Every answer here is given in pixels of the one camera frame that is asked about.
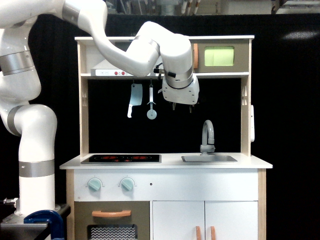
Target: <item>oven window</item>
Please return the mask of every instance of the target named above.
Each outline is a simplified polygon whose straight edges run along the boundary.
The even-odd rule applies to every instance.
[[[135,224],[88,225],[88,240],[137,240],[138,227]]]

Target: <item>mint green knob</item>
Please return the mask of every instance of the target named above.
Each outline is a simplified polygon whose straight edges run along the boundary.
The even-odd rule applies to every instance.
[[[91,178],[88,182],[88,186],[93,191],[98,191],[101,188],[101,181],[98,178]]]
[[[125,177],[121,180],[120,185],[123,190],[131,191],[134,188],[135,183],[130,177]]]

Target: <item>sink basin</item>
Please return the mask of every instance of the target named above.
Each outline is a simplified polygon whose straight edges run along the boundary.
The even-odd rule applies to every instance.
[[[238,162],[232,156],[227,156],[227,155],[182,156],[182,160],[187,163],[235,163],[235,162]]]

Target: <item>orange handle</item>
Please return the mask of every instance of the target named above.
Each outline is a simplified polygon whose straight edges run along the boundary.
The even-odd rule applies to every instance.
[[[197,69],[198,68],[198,55],[199,55],[197,43],[193,44],[193,52],[194,52],[193,68]]]
[[[111,211],[111,212],[102,212],[102,211],[93,211],[93,217],[99,218],[118,218],[118,217],[126,217],[131,215],[131,210],[123,210],[123,211]]]
[[[211,226],[211,240],[216,240],[216,229],[214,226]]]
[[[196,226],[195,227],[196,230],[196,240],[201,240],[201,231],[200,231],[200,227]]]

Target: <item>toy stove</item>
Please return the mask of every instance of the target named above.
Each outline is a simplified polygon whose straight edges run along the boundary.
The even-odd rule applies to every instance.
[[[161,163],[160,154],[94,154],[82,164]]]

